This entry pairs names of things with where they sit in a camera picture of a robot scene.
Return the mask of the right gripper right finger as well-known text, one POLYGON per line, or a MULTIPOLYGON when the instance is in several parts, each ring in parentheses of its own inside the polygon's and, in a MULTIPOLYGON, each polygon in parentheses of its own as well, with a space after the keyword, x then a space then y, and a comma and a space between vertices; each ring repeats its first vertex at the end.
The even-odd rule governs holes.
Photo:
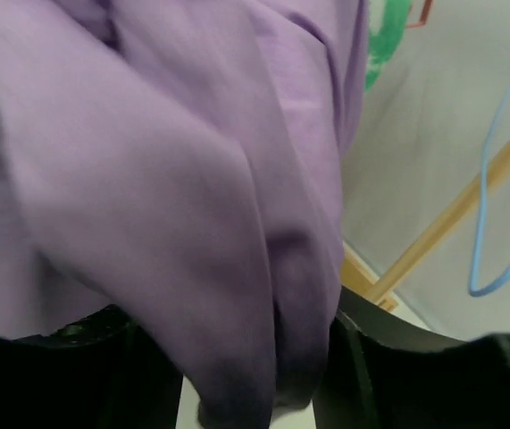
POLYGON ((510 429, 510 333, 460 341, 343 289, 313 407, 319 428, 510 429))

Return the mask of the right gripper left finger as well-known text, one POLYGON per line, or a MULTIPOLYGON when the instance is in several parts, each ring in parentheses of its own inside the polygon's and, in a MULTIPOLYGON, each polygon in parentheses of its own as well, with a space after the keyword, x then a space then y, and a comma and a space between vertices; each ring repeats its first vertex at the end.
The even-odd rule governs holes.
POLYGON ((173 428, 182 376, 115 306, 48 336, 0 337, 0 429, 173 428))

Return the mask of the purple trousers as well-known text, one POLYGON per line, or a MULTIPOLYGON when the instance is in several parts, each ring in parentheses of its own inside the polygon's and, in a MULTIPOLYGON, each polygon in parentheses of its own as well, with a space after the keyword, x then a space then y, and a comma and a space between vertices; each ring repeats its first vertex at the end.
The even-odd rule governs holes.
POLYGON ((326 367, 365 1, 0 1, 0 336, 114 304, 265 428, 326 367))

